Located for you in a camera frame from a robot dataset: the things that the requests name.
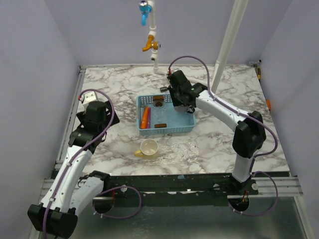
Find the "clear tray with brown ends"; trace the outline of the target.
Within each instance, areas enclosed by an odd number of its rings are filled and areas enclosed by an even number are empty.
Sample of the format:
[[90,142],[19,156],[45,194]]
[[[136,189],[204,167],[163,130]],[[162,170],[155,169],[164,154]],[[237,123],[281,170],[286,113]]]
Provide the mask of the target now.
[[165,113],[165,101],[164,96],[153,97],[153,113],[155,117],[155,128],[167,127],[167,117]]

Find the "light blue plastic basket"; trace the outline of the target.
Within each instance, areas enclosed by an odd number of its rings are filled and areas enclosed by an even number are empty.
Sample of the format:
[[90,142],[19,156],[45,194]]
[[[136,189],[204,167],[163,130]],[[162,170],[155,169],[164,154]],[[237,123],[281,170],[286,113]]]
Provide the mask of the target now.
[[136,107],[140,135],[187,133],[196,125],[194,114],[174,109],[169,94],[137,96]]

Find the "yellow ceramic mug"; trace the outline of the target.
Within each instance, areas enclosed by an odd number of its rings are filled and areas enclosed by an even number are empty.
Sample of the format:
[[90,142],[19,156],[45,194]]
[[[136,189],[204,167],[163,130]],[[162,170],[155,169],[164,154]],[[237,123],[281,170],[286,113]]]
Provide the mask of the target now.
[[157,156],[159,151],[158,143],[154,139],[145,139],[140,149],[134,153],[135,157],[141,157],[144,159],[153,159]]

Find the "purple plastic cup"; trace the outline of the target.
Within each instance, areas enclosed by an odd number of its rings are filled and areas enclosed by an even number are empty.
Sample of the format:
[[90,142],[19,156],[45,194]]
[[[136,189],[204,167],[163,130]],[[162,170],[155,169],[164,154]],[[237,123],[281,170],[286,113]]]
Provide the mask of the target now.
[[195,108],[193,106],[176,106],[174,109],[180,114],[193,114],[195,112]]

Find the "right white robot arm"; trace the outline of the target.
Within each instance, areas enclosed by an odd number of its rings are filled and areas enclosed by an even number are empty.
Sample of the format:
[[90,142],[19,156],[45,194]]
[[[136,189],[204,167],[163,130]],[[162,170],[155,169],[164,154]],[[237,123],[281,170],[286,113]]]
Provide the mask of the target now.
[[234,180],[230,181],[229,189],[233,194],[241,195],[248,187],[246,181],[251,177],[253,156],[266,140],[261,114],[235,108],[213,95],[208,87],[201,83],[192,85],[181,70],[171,73],[167,79],[174,107],[198,108],[216,117],[234,132],[232,147],[236,152],[236,160],[231,175]]

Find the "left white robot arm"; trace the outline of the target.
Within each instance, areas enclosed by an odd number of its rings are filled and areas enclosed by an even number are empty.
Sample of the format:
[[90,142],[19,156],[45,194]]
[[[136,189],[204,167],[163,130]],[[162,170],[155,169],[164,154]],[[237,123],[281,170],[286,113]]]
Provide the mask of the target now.
[[37,231],[63,239],[73,234],[80,213],[94,194],[104,197],[110,193],[110,183],[95,176],[81,189],[76,190],[76,186],[107,129],[120,122],[109,101],[92,101],[76,116],[80,124],[69,136],[65,159],[54,182],[40,203],[30,205],[27,211]]

